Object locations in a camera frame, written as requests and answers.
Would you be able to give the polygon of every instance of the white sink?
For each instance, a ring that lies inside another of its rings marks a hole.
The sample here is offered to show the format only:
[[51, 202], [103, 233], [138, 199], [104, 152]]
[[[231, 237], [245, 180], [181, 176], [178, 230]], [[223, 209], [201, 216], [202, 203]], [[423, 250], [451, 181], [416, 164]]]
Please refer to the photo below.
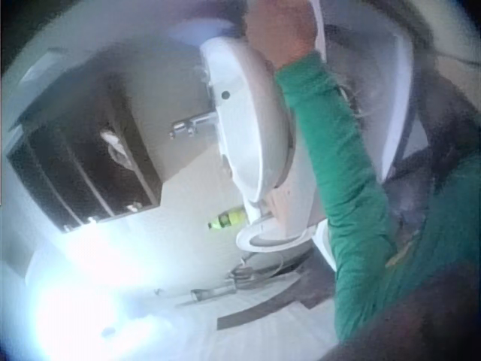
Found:
[[242, 40], [213, 38], [201, 45], [201, 53], [220, 152], [243, 197], [259, 202], [286, 166], [289, 122], [280, 90], [264, 60]]

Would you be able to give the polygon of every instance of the chrome faucet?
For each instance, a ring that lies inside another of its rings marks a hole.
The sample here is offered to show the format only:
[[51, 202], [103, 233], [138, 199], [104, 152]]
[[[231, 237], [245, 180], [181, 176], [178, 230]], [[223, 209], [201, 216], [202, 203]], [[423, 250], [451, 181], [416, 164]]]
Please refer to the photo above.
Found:
[[201, 124], [214, 124], [217, 121], [217, 112], [210, 111], [208, 113], [199, 114], [198, 116], [178, 120], [172, 123], [171, 131], [169, 135], [171, 139], [175, 139], [177, 134], [181, 132], [187, 132], [190, 137], [193, 137], [197, 133], [197, 126]]

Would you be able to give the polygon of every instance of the dark wooden cabinet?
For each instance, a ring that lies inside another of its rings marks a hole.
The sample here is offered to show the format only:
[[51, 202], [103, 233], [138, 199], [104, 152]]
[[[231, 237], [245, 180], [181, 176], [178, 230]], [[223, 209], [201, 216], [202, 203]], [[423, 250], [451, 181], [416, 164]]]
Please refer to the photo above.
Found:
[[[90, 85], [77, 88], [75, 99], [62, 99], [63, 106], [33, 104], [20, 119], [23, 136], [8, 154], [32, 198], [66, 232], [156, 207], [162, 193], [119, 78]], [[113, 160], [104, 129], [118, 137], [131, 169]]]

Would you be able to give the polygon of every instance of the green shirt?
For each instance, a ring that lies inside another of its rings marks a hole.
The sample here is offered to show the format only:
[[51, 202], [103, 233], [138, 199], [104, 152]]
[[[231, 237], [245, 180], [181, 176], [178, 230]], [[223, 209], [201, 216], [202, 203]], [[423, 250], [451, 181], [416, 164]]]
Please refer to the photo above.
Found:
[[304, 136], [328, 217], [340, 340], [454, 262], [479, 269], [479, 154], [464, 159], [431, 196], [423, 230], [403, 257], [387, 264], [397, 249], [386, 195], [319, 54], [280, 69], [277, 82]]

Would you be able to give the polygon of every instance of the green bottle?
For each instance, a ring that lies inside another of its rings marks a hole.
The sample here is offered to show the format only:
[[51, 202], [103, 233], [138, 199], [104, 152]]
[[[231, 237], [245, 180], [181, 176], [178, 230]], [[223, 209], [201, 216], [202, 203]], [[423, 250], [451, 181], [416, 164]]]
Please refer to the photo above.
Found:
[[208, 223], [209, 229], [223, 229], [237, 224], [245, 223], [247, 214], [244, 207], [232, 208], [217, 216], [215, 220]]

